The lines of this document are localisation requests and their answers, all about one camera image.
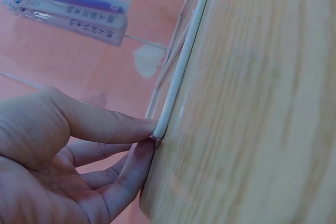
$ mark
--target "wooden panel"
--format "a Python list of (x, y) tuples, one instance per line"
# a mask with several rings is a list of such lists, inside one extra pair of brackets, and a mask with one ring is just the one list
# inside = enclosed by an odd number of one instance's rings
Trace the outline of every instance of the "wooden panel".
[(153, 224), (336, 223), (336, 0), (208, 0), (141, 207)]

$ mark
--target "white edge strip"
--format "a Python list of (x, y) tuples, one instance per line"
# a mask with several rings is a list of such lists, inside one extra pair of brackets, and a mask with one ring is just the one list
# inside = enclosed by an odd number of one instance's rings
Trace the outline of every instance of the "white edge strip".
[(153, 136), (156, 139), (162, 139), (164, 133), (166, 132), (168, 122), (170, 116), (173, 111), (174, 103), (178, 94), (178, 90), (180, 89), (180, 85), (183, 79), (184, 71), (186, 69), (194, 41), (197, 35), (199, 24), (201, 23), (202, 15), (205, 9), (207, 0), (198, 0), (196, 11), (194, 17), (192, 19), (190, 29), (187, 33), (186, 41), (181, 51), (181, 55), (179, 61), (177, 62), (177, 66), (173, 75), (173, 79), (171, 85), (169, 87), (169, 91), (164, 102), (164, 106), (158, 121), (158, 125), (153, 132)]

